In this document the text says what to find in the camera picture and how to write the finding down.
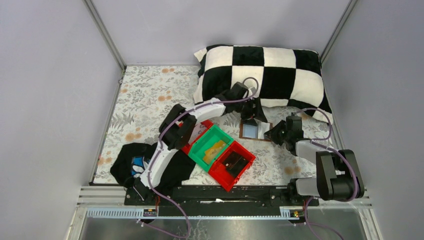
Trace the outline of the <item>black card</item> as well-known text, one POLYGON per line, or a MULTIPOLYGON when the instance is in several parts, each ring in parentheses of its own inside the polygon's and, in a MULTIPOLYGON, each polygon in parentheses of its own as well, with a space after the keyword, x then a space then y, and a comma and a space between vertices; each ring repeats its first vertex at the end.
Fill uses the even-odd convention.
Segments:
POLYGON ((235 151, 232 151, 222 162, 225 166, 225 170, 234 178, 242 172, 248 163, 248 160, 235 151))

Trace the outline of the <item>floral tablecloth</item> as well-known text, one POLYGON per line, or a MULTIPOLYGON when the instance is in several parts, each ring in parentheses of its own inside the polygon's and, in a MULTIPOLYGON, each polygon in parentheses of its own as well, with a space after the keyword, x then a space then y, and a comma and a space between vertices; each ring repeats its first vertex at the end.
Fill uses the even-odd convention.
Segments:
MULTIPOLYGON (((95 185, 116 185, 110 169, 123 145, 154 144, 159 126, 176 104, 190 107, 198 84, 199 67, 128 66, 121 82, 111 121, 93 177, 95 185)), ((239 185, 286 185, 292 178, 313 177, 316 167, 269 141, 240 138, 240 115, 215 117, 212 122, 255 155, 239 185)))

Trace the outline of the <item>white VIP card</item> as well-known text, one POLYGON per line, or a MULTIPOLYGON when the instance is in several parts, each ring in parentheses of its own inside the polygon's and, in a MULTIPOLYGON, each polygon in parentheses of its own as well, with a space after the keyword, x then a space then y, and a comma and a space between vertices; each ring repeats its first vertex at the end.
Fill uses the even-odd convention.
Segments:
POLYGON ((196 141, 196 139, 200 137, 207 130, 208 128, 202 123, 197 124, 193 129, 193 132, 189 138, 188 144, 192 145, 196 141))

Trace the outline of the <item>brown leather card holder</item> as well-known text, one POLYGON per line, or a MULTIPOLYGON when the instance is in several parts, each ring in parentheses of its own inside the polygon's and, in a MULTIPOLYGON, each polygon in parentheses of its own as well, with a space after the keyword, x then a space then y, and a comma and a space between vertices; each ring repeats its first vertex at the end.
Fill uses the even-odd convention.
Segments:
POLYGON ((255 119, 241 120, 239 125, 239 138, 252 141, 270 142, 265 132, 271 130, 273 124, 270 122, 257 121, 255 119))

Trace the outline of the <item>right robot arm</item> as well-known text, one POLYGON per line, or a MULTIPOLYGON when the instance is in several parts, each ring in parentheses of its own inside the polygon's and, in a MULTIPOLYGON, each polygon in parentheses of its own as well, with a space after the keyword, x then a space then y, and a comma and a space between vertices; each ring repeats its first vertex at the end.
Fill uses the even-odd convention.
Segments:
POLYGON ((348 202, 362 198, 365 186, 355 153, 334 149, 304 137, 302 119, 291 115, 264 136, 316 168, 315 177, 292 178, 287 184, 291 198, 316 197, 324 201, 348 202))

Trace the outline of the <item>black cloth with blue print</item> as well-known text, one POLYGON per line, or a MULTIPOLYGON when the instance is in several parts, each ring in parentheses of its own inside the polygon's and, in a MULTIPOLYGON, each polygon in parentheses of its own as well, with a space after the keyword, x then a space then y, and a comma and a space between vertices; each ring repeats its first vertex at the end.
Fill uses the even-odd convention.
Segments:
MULTIPOLYGON (((153 157, 157 143, 130 143, 122 146, 110 173, 120 186, 130 188, 134 185, 136 177, 146 169, 153 157)), ((164 195, 170 195, 173 188, 180 187, 182 181, 188 180, 196 163, 183 151, 179 150, 170 160, 160 184, 155 189, 164 195)))

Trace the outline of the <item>green plastic bin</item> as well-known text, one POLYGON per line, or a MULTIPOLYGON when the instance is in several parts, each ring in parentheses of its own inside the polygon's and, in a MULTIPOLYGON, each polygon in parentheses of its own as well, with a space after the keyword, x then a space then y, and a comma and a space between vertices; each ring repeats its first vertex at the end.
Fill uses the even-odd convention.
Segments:
POLYGON ((213 125, 209 128, 198 140, 196 140, 189 153, 188 156, 198 164, 205 172, 208 172, 218 157, 226 150, 230 144, 234 141, 234 139, 225 133, 221 128, 216 125, 213 125), (211 158, 209 163, 204 161, 204 157, 206 156, 206 151, 212 150, 213 146, 222 141, 223 147, 218 149, 218 152, 215 156, 211 158))

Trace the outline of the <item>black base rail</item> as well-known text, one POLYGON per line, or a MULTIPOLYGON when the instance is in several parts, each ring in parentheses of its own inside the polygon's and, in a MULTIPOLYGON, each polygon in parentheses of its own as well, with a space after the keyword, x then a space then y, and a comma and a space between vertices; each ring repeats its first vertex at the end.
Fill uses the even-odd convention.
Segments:
POLYGON ((237 185, 229 191, 219 185, 182 185, 161 190, 160 193, 180 205, 247 202, 266 207, 303 207, 310 198, 295 195, 294 190, 285 185, 237 185))

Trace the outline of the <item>red bin with black cards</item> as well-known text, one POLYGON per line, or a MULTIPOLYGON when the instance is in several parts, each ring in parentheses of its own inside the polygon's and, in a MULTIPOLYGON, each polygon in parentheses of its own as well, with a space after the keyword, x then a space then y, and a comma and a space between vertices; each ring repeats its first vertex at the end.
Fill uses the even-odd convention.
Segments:
POLYGON ((240 180, 243 173, 249 169, 256 157, 237 141, 214 161, 208 174, 227 192, 240 180))

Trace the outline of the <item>black white checkered pillow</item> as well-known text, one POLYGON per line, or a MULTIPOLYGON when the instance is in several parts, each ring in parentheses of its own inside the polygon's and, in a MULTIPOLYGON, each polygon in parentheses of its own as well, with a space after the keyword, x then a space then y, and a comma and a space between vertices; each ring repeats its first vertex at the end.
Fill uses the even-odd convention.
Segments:
POLYGON ((324 123, 333 123, 319 54, 308 49, 215 44, 194 53, 200 63, 193 94, 200 103, 246 80, 256 87, 261 105, 295 107, 324 123))

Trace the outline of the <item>red bin with white cards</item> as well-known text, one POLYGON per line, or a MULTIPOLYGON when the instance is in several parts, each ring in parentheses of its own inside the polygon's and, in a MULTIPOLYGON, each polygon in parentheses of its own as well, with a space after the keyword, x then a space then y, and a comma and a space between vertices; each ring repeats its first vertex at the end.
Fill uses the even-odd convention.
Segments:
POLYGON ((205 120, 201 123, 198 123, 194 129, 193 132, 188 140, 188 143, 182 148, 182 151, 189 155, 189 152, 192 148, 192 146, 194 145, 194 143, 203 136, 203 134, 205 132, 207 132, 212 126, 214 125, 214 123, 211 120, 205 120))

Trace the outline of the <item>yellow card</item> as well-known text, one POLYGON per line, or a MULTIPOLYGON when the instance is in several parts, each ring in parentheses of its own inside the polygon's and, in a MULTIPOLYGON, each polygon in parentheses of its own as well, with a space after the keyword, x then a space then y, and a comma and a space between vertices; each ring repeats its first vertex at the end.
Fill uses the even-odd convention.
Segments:
POLYGON ((210 148, 204 151, 204 156, 202 158, 203 162, 208 165, 213 163, 226 146, 227 144, 223 140, 214 143, 210 148))

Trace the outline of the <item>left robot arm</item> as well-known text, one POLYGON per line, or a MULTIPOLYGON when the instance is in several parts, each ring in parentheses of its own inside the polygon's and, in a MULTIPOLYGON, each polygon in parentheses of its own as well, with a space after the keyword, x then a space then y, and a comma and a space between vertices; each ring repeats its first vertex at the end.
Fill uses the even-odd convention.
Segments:
POLYGON ((247 110, 259 86, 237 82, 231 89, 192 107, 173 106, 159 127, 157 146, 152 156, 138 156, 132 163, 133 189, 145 201, 152 197, 172 157, 186 146, 195 126, 211 118, 247 110))

